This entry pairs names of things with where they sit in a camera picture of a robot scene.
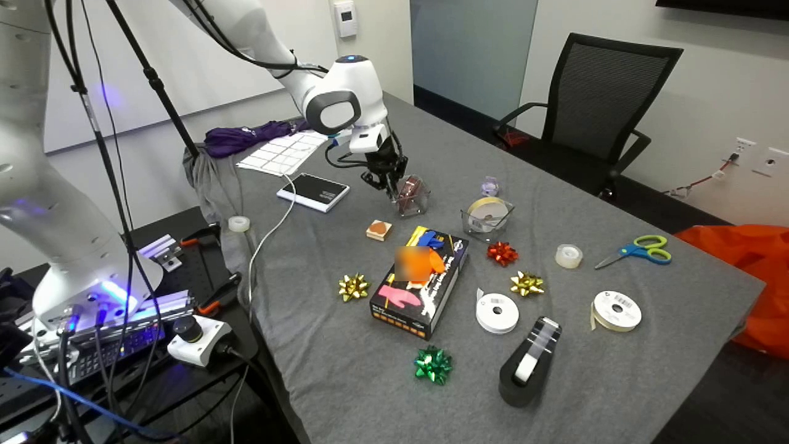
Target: wall outlet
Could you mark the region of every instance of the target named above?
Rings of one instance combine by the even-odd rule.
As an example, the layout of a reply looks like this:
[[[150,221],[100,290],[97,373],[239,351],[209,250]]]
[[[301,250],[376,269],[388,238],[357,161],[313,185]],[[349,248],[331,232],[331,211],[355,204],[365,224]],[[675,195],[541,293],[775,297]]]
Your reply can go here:
[[[727,161],[731,156],[738,156],[738,164],[746,166],[756,151],[757,151],[757,140],[735,139],[733,151],[727,151],[724,161]]]
[[[756,158],[752,170],[756,170],[757,176],[775,179],[779,167],[781,167],[781,170],[788,167],[788,164],[789,164],[789,153],[781,151],[781,149],[769,145],[767,151],[763,151],[763,153]]]

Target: smartphone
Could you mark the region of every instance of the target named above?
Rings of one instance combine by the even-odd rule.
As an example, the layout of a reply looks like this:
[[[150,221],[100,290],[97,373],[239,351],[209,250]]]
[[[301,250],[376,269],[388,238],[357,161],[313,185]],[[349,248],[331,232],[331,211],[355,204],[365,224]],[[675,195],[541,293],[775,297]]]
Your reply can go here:
[[[350,185],[329,180],[329,179],[319,179],[319,176],[308,176],[301,172],[294,179],[296,190],[288,185],[283,185],[276,195],[283,200],[294,200],[304,208],[319,211],[319,213],[329,213],[333,211],[350,190]]]

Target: black tape dispenser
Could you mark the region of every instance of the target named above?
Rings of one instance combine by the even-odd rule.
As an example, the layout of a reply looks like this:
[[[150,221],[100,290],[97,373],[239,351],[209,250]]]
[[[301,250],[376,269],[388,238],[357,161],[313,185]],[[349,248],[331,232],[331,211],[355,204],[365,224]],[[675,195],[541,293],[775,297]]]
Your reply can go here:
[[[561,333],[562,327],[558,322],[541,317],[518,351],[502,369],[498,392],[509,406],[526,407],[541,396]]]

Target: paper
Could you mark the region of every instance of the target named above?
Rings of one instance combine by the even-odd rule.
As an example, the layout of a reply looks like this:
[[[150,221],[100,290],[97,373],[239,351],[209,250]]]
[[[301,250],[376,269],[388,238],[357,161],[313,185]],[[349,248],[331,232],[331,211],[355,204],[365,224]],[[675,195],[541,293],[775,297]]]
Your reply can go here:
[[[294,135],[275,139],[266,145],[248,156],[239,167],[259,170],[269,176],[294,176],[304,161],[308,161],[329,135],[317,132],[301,132]]]

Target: red gift bow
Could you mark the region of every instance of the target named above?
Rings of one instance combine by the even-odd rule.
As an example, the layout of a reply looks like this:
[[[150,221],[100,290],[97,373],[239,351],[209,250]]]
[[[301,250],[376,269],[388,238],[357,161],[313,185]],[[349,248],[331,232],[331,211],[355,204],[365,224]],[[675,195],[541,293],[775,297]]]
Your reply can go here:
[[[509,267],[509,264],[516,264],[518,262],[518,250],[509,241],[494,241],[488,248],[488,260],[502,264],[502,267]]]

